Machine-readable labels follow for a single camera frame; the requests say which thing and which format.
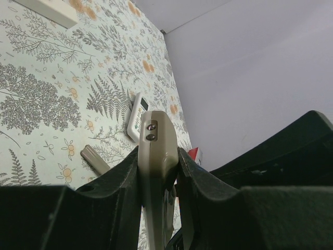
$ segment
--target white block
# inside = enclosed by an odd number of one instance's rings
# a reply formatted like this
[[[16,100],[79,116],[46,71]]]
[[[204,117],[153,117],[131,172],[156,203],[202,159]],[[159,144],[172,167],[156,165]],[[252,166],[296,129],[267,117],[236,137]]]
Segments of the white block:
[[[79,22],[76,10],[62,0],[15,1],[66,28],[73,27]]]

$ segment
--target gray wall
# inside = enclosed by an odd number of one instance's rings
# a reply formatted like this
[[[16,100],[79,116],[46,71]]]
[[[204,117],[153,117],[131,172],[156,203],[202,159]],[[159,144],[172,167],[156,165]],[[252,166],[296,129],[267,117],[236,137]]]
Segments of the gray wall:
[[[231,0],[132,0],[137,7],[166,33]]]
[[[212,170],[308,110],[333,120],[333,1],[233,0],[165,36],[193,146]]]

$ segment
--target red and white box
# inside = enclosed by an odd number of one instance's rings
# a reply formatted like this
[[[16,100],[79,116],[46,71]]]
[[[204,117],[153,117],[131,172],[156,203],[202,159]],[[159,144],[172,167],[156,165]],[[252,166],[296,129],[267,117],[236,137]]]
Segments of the red and white box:
[[[198,164],[199,166],[201,166],[202,163],[202,151],[200,150],[200,148],[196,147],[191,149],[188,154],[190,155],[190,157],[196,162],[196,164]]]

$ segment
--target tablecloth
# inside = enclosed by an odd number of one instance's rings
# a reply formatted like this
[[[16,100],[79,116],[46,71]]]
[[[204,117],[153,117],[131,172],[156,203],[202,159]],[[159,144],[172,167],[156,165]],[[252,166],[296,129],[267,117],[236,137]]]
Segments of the tablecloth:
[[[115,166],[136,146],[126,123],[138,92],[191,147],[162,33],[126,0],[65,2],[80,20],[71,29],[0,3],[0,185],[76,189],[96,178],[80,156],[87,144]]]

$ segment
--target dark screen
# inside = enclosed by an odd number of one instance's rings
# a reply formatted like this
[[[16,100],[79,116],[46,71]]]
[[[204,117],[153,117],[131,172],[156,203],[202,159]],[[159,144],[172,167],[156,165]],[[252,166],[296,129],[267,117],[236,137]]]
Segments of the dark screen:
[[[141,105],[143,106],[143,108],[147,111],[148,110],[148,104],[145,102],[145,100],[142,98],[141,99]]]

